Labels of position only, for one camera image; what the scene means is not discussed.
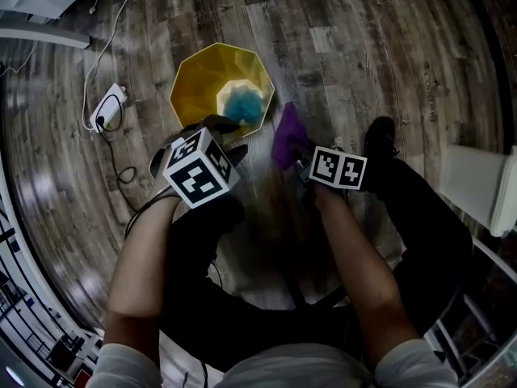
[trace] person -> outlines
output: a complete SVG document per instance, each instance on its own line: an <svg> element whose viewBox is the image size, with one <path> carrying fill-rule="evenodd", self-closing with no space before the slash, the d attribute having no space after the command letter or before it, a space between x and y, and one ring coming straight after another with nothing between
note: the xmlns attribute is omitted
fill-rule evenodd
<svg viewBox="0 0 517 388"><path fill-rule="evenodd" d="M315 205L351 305L261 310L207 278L217 241L243 218L238 201L222 196L171 224L178 199L160 200L124 243L88 387L160 386L160 329L225 372L219 388L457 386L421 338L461 283L471 236L427 182L395 158L394 137L387 117L370 126L363 183L384 201L406 245L393 272L342 197L316 183Z"/></svg>

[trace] wooden floor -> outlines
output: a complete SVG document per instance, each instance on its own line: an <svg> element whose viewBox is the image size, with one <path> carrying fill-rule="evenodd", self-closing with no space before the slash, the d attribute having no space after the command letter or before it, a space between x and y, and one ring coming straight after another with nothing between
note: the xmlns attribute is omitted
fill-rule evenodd
<svg viewBox="0 0 517 388"><path fill-rule="evenodd" d="M102 327L103 308L130 212L109 152L81 126L82 85L123 0L81 0L59 27L88 33L85 51L38 44L27 67L8 74L4 134L23 221L70 309ZM333 264L296 197L291 173L269 158L283 105L294 101L316 142L361 154L371 121L397 123L400 157L436 186L448 143L501 150L494 66L469 0L129 0L113 45L88 90L89 109L113 82L127 87L123 131L112 134L125 188L139 206L151 189L149 159L179 129L168 103L183 59L222 41L256 51L276 88L266 122L248 137L236 192L246 224L221 241L225 289L258 306L290 308L281 267L293 268L309 300L332 290ZM20 65L32 43L2 41L0 58ZM351 203L367 236L395 263L401 240L382 204Z"/></svg>

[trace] black pants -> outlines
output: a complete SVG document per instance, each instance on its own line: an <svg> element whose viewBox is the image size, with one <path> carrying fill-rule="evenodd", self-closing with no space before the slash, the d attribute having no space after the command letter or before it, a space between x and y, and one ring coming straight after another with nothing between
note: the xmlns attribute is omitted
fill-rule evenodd
<svg viewBox="0 0 517 388"><path fill-rule="evenodd" d="M407 247L394 276L406 312L423 335L464 277L470 233L403 161L368 162L365 184L384 201ZM262 310L207 278L219 237L242 219L242 211L236 200L226 197L190 211L171 226L162 330L223 372L281 344L319 343L357 353L360 330L353 307Z"/></svg>

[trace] electrical outlet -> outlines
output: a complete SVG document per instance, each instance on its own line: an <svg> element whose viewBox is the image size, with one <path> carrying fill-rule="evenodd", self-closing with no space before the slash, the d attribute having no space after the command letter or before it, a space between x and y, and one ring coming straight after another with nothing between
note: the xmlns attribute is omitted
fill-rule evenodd
<svg viewBox="0 0 517 388"><path fill-rule="evenodd" d="M113 116L115 116L116 113L119 111L119 103L116 101L115 96L118 98L120 105L122 105L128 98L125 89L122 86L113 83L109 91L106 92L105 96L101 99L99 105L97 105L97 108L94 110L94 113L90 117L90 123L95 132L100 133L103 130L96 124L96 120L99 117L102 117L104 119L104 128L109 129L110 121L113 119Z"/></svg>

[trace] forearm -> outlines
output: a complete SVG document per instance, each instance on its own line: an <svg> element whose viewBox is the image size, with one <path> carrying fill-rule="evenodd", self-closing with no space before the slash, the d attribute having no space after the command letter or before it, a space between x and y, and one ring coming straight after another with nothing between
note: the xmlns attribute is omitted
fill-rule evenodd
<svg viewBox="0 0 517 388"><path fill-rule="evenodd" d="M358 314L368 355L376 364L418 334L406 315L389 266L364 237L347 204L323 188L315 187L316 205L342 283Z"/></svg>
<svg viewBox="0 0 517 388"><path fill-rule="evenodd" d="M364 237L346 203L332 200L320 207L339 274L358 313L399 299L389 266Z"/></svg>
<svg viewBox="0 0 517 388"><path fill-rule="evenodd" d="M109 311L134 318L155 318L162 312L166 243L178 202L158 201L133 226L111 280Z"/></svg>

